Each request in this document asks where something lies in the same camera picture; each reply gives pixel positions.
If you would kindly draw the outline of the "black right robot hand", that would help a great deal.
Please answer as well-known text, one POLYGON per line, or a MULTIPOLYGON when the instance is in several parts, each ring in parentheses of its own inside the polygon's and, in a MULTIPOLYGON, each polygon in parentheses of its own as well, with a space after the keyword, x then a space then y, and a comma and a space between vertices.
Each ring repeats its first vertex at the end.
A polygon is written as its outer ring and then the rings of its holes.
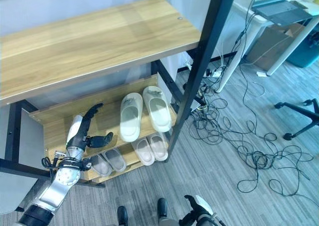
POLYGON ((214 226, 212 213, 198 201, 197 197, 184 195, 188 199, 192 210, 178 221, 180 226, 191 226, 196 223, 197 226, 214 226))

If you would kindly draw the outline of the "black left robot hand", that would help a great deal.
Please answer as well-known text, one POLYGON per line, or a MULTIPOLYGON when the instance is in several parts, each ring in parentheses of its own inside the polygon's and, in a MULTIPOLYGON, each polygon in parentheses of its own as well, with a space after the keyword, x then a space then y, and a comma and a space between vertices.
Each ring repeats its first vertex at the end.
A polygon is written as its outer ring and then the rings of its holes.
POLYGON ((108 145, 113 138, 113 133, 109 132, 105 136, 89 136, 88 131, 91 124, 91 119, 98 112, 98 109, 103 106, 103 103, 92 106, 84 116, 76 115, 69 129, 66 148, 78 147, 83 151, 86 147, 102 148, 108 145))

